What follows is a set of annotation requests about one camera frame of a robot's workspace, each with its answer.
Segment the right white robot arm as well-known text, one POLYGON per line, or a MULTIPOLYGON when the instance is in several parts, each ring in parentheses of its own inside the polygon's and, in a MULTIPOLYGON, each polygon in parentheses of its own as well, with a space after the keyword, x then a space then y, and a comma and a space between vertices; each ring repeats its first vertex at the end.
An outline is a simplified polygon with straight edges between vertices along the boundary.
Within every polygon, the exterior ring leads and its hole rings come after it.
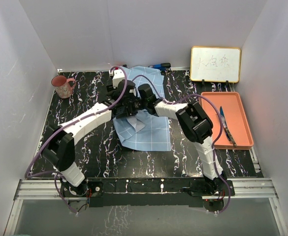
POLYGON ((217 195, 223 190, 226 174, 220 166, 213 143, 213 123, 198 102, 169 104, 157 98, 148 84, 138 88, 141 105, 149 114, 178 120, 186 138, 197 150, 203 167, 206 191, 217 195))

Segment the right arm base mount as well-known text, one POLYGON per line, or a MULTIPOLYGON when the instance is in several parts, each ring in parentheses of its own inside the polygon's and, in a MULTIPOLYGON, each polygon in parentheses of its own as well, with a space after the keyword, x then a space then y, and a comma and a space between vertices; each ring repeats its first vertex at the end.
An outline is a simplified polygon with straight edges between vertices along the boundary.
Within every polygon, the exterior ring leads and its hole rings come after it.
POLYGON ((221 188, 214 190, 208 183, 203 179, 190 180, 187 187, 180 188, 180 192, 186 192, 193 197, 203 196, 217 196, 219 193, 224 191, 225 196, 228 196, 228 189, 223 183, 221 188))

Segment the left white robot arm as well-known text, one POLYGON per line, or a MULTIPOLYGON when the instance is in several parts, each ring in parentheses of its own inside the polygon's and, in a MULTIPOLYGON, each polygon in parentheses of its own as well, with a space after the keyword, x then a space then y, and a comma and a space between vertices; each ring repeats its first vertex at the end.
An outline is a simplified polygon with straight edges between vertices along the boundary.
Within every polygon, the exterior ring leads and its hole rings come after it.
POLYGON ((116 88, 108 90, 100 103, 94 104, 85 113, 58 127, 47 129, 50 135, 55 136, 41 154, 62 174, 75 195, 83 196, 88 190, 86 178, 75 163, 76 144, 102 124, 131 114, 134 109, 128 109, 127 103, 135 98, 135 83, 121 81, 116 88))

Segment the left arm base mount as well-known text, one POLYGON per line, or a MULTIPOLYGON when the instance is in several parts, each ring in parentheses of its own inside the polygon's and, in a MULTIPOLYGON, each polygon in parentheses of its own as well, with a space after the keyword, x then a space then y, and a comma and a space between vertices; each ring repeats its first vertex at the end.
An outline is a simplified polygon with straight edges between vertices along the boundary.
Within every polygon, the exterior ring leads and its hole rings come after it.
POLYGON ((103 183, 101 181, 91 181, 85 179, 78 187, 74 187, 64 178, 60 179, 61 194, 64 197, 102 197, 103 183))

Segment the blue checked tablecloth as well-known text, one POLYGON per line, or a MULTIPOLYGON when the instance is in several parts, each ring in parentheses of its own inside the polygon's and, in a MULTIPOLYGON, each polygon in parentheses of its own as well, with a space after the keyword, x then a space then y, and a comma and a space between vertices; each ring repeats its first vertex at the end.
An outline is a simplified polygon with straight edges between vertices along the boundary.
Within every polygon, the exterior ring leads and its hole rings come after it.
MULTIPOLYGON (((143 66, 124 68, 128 80, 135 79, 136 87, 153 83, 154 94, 164 95, 164 76, 157 69, 143 66)), ((156 117, 147 111, 139 111, 136 116, 113 119, 114 128, 122 146, 138 151, 170 151, 169 119, 156 117)))

